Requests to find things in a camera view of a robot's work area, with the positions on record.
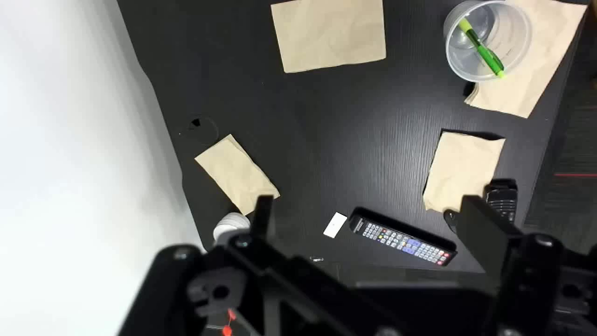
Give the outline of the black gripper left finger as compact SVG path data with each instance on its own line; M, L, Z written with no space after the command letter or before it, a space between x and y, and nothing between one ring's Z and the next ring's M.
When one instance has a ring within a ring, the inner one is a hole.
M260 239L266 239L269 233L273 204L275 204L273 196L260 196L258 198L251 232Z

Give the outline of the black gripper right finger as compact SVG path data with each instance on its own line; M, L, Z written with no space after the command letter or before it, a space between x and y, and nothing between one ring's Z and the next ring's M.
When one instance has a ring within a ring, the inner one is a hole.
M448 209L445 220L486 275L503 278L510 250L523 237L523 232L480 196L465 196L461 209Z

